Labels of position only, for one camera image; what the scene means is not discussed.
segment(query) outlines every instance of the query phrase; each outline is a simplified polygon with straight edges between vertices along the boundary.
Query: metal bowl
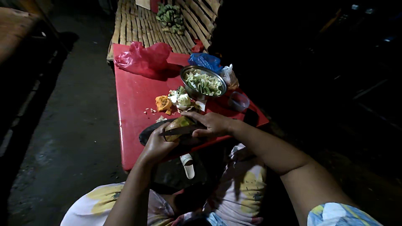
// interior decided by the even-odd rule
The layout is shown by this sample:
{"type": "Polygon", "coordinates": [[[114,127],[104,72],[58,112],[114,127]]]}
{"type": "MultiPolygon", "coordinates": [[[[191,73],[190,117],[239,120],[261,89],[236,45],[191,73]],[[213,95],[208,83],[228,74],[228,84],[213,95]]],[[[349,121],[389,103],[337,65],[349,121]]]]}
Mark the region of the metal bowl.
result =
{"type": "Polygon", "coordinates": [[[204,101],[204,100],[208,100],[208,99],[213,99],[215,97],[220,97],[223,96],[226,93],[227,87],[226,87],[226,83],[223,80],[223,78],[221,76],[219,76],[217,73],[211,71],[208,68],[204,68],[204,67],[200,67],[200,66],[185,66],[180,70],[180,77],[181,80],[184,83],[184,89],[186,90],[186,92],[188,93],[188,95],[197,100],[197,101],[204,101]],[[194,89],[192,86],[187,85],[184,76],[190,72],[194,72],[195,70],[202,70],[203,72],[205,72],[207,75],[209,76],[216,76],[218,77],[219,81],[222,82],[222,86],[219,88],[222,92],[219,96],[209,96],[209,95],[204,95],[201,92],[197,91],[196,89],[194,89]]]}

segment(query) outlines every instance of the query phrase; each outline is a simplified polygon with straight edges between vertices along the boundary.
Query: red plastic bag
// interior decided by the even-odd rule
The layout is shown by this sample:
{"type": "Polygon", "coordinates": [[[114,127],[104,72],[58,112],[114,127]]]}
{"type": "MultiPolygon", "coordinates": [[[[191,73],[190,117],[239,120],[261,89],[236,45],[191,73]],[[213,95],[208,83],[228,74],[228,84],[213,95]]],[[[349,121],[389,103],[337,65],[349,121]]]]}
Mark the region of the red plastic bag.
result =
{"type": "Polygon", "coordinates": [[[163,80],[163,70],[169,69],[166,59],[172,52],[172,48],[166,43],[156,43],[144,48],[139,41],[133,41],[128,52],[123,52],[115,57],[118,68],[142,75],[147,78],[163,80]]]}
{"type": "Polygon", "coordinates": [[[202,41],[199,39],[195,39],[194,42],[196,45],[191,48],[191,51],[193,53],[202,53],[202,51],[204,51],[204,44],[202,43],[202,41]]]}

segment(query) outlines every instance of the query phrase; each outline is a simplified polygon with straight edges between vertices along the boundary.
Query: knife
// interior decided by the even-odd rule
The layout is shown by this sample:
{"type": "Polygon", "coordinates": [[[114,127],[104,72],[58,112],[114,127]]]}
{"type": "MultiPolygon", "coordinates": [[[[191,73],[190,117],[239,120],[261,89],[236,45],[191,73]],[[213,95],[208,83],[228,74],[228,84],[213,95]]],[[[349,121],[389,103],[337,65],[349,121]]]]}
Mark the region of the knife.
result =
{"type": "Polygon", "coordinates": [[[181,134],[192,134],[194,130],[196,129],[206,129],[207,127],[198,123],[195,125],[187,125],[187,126],[183,126],[183,127],[179,127],[179,128],[174,128],[171,130],[167,130],[161,134],[159,134],[159,136],[171,136],[171,135],[181,135],[181,134]]]}

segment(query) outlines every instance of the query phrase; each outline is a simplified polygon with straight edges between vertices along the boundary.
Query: bamboo bench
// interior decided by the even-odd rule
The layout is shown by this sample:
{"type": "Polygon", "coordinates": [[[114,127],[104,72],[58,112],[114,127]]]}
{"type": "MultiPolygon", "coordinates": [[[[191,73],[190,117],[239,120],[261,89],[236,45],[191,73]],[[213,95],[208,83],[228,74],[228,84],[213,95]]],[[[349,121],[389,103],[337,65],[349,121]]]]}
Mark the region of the bamboo bench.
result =
{"type": "Polygon", "coordinates": [[[212,32],[216,27],[215,19],[221,6],[218,0],[176,0],[182,11],[185,35],[162,31],[163,24],[156,20],[156,14],[137,6],[135,0],[119,0],[117,3],[115,31],[110,41],[107,61],[113,61],[113,43],[130,45],[132,41],[140,41],[144,47],[157,42],[164,42],[172,47],[175,53],[191,54],[195,45],[192,37],[200,39],[207,52],[211,45],[212,32]]]}

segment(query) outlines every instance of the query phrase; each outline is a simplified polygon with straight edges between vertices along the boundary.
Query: papaya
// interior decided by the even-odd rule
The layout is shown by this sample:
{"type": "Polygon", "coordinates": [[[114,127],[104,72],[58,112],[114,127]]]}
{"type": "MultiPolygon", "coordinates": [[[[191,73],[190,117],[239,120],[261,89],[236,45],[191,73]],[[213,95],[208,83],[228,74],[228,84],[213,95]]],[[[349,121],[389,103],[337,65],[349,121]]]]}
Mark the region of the papaya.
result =
{"type": "MultiPolygon", "coordinates": [[[[171,122],[165,129],[165,131],[174,129],[174,128],[179,128],[179,127],[184,127],[188,125],[194,125],[195,123],[191,121],[189,118],[186,116],[180,116],[177,119],[175,119],[173,122],[171,122]]],[[[173,142],[177,138],[179,138],[181,134],[179,135],[171,135],[171,136],[165,136],[165,139],[167,142],[173,142]]]]}

